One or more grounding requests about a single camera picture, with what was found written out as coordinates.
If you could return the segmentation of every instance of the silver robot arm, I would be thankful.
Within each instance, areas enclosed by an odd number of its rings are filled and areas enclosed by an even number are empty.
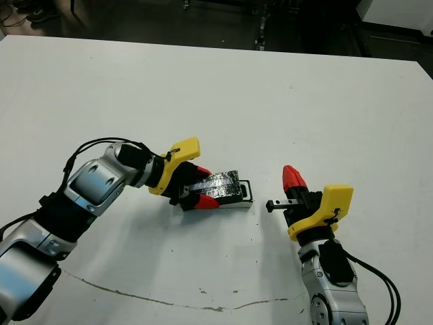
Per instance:
[[[349,262],[346,264],[353,273],[352,280],[343,280],[346,282],[332,280],[329,270],[322,266],[320,247],[327,241],[312,241],[298,251],[302,280],[310,297],[311,320],[314,325],[368,325],[367,310],[358,295],[358,278],[353,266]]]
[[[60,276],[57,261],[72,252],[125,186],[158,183],[161,160],[130,144],[115,143],[102,157],[85,163],[64,188],[41,199],[34,217],[0,243],[0,324],[24,320],[39,308]]]

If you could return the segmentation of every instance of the red fingertip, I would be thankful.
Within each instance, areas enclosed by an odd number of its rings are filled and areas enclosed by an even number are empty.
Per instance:
[[[195,209],[217,209],[219,208],[220,204],[217,200],[214,198],[211,198],[210,196],[201,194],[200,195],[200,201],[195,205]]]
[[[303,180],[299,172],[292,166],[284,166],[283,168],[283,188],[284,192],[287,192],[289,188],[293,186],[304,186],[306,183]]]
[[[203,167],[200,167],[200,166],[197,166],[197,171],[199,172],[199,173],[204,173],[204,174],[208,174],[208,175],[210,175],[210,174],[212,174],[210,171],[208,171],[206,168],[203,168]]]

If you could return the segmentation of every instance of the yellow gripper mount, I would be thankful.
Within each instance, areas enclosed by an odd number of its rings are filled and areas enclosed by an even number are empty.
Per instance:
[[[173,144],[170,153],[170,159],[164,159],[164,171],[162,172],[158,185],[149,188],[149,192],[155,195],[161,195],[170,183],[171,176],[176,168],[183,162],[200,156],[200,144],[196,137],[183,140]]]

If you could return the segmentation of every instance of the cable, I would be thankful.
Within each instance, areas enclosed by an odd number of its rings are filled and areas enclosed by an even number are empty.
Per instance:
[[[8,25],[5,24],[5,21],[8,20],[9,18],[11,18],[12,14],[14,12],[13,9],[12,9],[12,7],[11,7],[11,5],[13,5],[13,4],[14,4],[13,0],[12,1],[6,1],[6,2],[3,2],[2,4],[0,4],[0,15],[1,15],[1,11],[2,11],[2,9],[4,7],[6,7],[7,9],[9,9],[8,15],[5,18],[0,19],[0,23],[1,23],[1,25],[3,27],[17,27],[17,26],[21,26],[26,21],[26,17],[25,17],[25,18],[21,19],[18,22],[14,22],[14,23],[8,24]]]
[[[386,288],[388,289],[388,291],[390,293],[390,298],[391,298],[391,312],[390,312],[390,315],[389,315],[388,320],[386,321],[385,325],[395,325],[397,323],[397,320],[398,320],[398,317],[400,316],[400,311],[401,311],[400,293],[398,292],[398,289],[395,286],[395,284],[391,281],[391,279],[388,276],[383,274],[378,269],[372,267],[371,265],[367,264],[366,262],[364,262],[360,259],[357,259],[356,257],[353,257],[351,254],[347,253],[344,249],[343,249],[343,251],[346,253],[346,257],[348,259],[350,259],[352,262],[358,263],[360,266],[364,267],[365,269],[367,269],[371,273],[377,275],[380,279],[382,279],[382,281],[385,282]],[[394,310],[394,299],[392,296],[391,288],[394,291],[395,298],[396,298],[395,310]]]
[[[114,144],[116,142],[122,142],[122,143],[126,143],[126,144],[132,144],[134,146],[137,146],[139,149],[148,151],[150,154],[161,158],[161,159],[169,159],[171,152],[167,152],[167,155],[165,157],[159,156],[157,154],[155,154],[154,152],[150,151],[149,148],[141,143],[141,142],[135,142],[135,141],[131,141],[128,139],[124,139],[122,137],[101,137],[99,139],[94,139],[88,142],[83,143],[81,146],[79,146],[75,152],[72,154],[71,157],[69,157],[69,159],[66,161],[65,167],[63,168],[63,178],[62,178],[62,183],[60,184],[60,187],[58,188],[57,192],[61,191],[64,189],[64,187],[66,186],[66,183],[68,182],[69,176],[74,168],[74,163],[76,160],[76,157],[79,154],[82,154],[84,151],[92,148],[93,146],[96,146],[98,144]],[[31,219],[32,217],[34,217],[34,215],[37,213],[37,211],[29,213],[27,215],[23,215],[22,217],[19,217],[11,222],[9,222],[8,224],[4,225],[2,228],[0,228],[0,242],[3,241],[3,235],[5,233],[5,230],[13,225],[15,225],[18,222],[21,221],[26,221]]]
[[[35,212],[32,212],[32,213],[29,213],[29,214],[27,214],[27,215],[23,215],[22,217],[19,217],[19,218],[15,219],[15,220],[9,222],[8,224],[4,225],[2,228],[0,228],[0,242],[3,242],[3,235],[4,235],[5,230],[6,230],[7,228],[9,228],[9,227],[15,225],[15,224],[18,223],[18,222],[28,220],[28,219],[30,219],[31,217],[33,217],[35,214],[36,214],[36,211],[35,211]]]

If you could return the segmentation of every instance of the yellow bracket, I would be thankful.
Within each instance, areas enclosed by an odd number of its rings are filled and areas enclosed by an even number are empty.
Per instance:
[[[310,228],[327,225],[325,220],[333,219],[334,217],[338,219],[338,221],[343,219],[349,211],[352,194],[353,188],[348,185],[326,185],[323,189],[319,210],[311,217],[294,223],[288,231],[290,239],[297,242],[298,239],[296,236],[299,233]],[[336,231],[338,229],[337,223],[333,223],[331,228],[333,231]]]
[[[149,188],[149,192],[155,195],[161,195],[170,183],[170,179],[176,168],[184,161],[194,159],[200,155],[200,144],[196,137],[183,140],[176,144],[169,150],[171,152],[170,161],[164,160],[164,171],[158,185],[154,188]]]

